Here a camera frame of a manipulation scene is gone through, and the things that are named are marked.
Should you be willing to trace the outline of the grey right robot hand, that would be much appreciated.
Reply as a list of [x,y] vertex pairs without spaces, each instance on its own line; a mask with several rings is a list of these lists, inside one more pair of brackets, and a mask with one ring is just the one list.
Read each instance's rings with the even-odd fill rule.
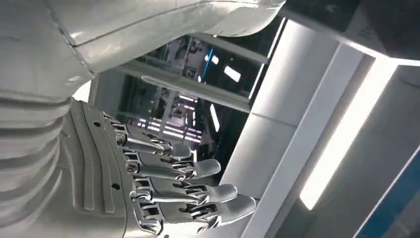
[[251,214],[254,198],[231,184],[193,183],[220,171],[215,159],[175,159],[83,102],[66,116],[50,238],[189,238]]

